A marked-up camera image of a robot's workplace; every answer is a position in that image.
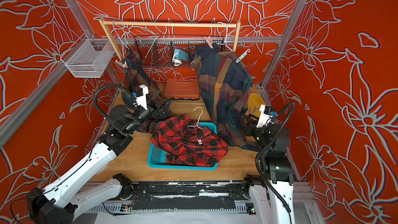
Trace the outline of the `white wire hanger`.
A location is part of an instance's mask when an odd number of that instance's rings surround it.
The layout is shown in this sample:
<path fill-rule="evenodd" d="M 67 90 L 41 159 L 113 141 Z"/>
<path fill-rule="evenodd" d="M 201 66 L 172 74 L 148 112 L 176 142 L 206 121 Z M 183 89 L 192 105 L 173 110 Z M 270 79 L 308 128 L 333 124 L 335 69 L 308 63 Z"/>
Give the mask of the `white wire hanger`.
<path fill-rule="evenodd" d="M 203 127 L 200 125 L 200 120 L 201 120 L 201 117 L 202 117 L 202 115 L 203 115 L 203 113 L 204 113 L 204 110 L 203 110 L 202 107 L 198 106 L 198 107 L 196 107 L 196 108 L 193 110 L 193 112 L 197 112 L 197 111 L 200 111 L 200 113 L 199 113 L 199 116 L 198 116 L 197 119 L 196 119 L 196 122 L 195 122 L 194 124 L 188 125 L 188 127 L 190 127 L 190 128 L 203 129 Z"/>

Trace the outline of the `red black plaid shirt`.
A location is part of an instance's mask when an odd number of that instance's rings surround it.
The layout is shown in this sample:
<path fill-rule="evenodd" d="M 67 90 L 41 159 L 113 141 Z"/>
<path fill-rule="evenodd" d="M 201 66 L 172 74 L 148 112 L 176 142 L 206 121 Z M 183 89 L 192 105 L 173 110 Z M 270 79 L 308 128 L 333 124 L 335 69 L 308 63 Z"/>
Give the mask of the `red black plaid shirt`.
<path fill-rule="evenodd" d="M 166 152 L 166 163 L 174 166 L 213 167 L 228 152 L 228 144 L 209 127 L 196 127 L 188 115 L 158 124 L 152 144 Z"/>

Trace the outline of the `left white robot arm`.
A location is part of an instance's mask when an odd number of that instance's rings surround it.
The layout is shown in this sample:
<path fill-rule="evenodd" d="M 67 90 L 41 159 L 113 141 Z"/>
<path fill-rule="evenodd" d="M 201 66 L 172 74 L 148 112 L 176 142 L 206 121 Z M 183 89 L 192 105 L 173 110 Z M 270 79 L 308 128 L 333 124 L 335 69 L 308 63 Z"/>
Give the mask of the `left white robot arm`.
<path fill-rule="evenodd" d="M 118 88 L 126 95 L 125 104 L 105 113 L 98 105 L 98 95 Z M 158 103 L 159 91 L 149 92 L 145 85 L 130 91 L 122 85 L 110 84 L 98 89 L 93 97 L 97 111 L 108 122 L 106 131 L 98 138 L 91 151 L 60 178 L 43 189 L 34 188 L 26 196 L 28 214 L 36 224 L 70 224 L 91 208 L 113 198 L 128 199 L 134 192 L 132 181 L 122 173 L 107 182 L 80 192 L 80 189 L 112 160 L 119 156 L 132 141 L 132 134 L 149 119 L 164 120 L 172 99 Z"/>

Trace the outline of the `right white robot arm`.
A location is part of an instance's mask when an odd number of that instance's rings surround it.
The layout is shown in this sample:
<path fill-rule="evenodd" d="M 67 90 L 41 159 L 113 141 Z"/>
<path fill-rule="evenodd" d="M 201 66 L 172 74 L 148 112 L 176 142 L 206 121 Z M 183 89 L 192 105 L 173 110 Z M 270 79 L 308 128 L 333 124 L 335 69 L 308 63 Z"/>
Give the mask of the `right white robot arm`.
<path fill-rule="evenodd" d="M 243 132 L 260 147 L 255 156 L 258 175 L 246 175 L 243 192 L 254 205 L 258 224 L 293 224 L 294 173 L 287 158 L 290 131 L 286 124 L 293 115 L 295 103 L 281 111 L 261 105 L 260 115 L 242 117 Z"/>

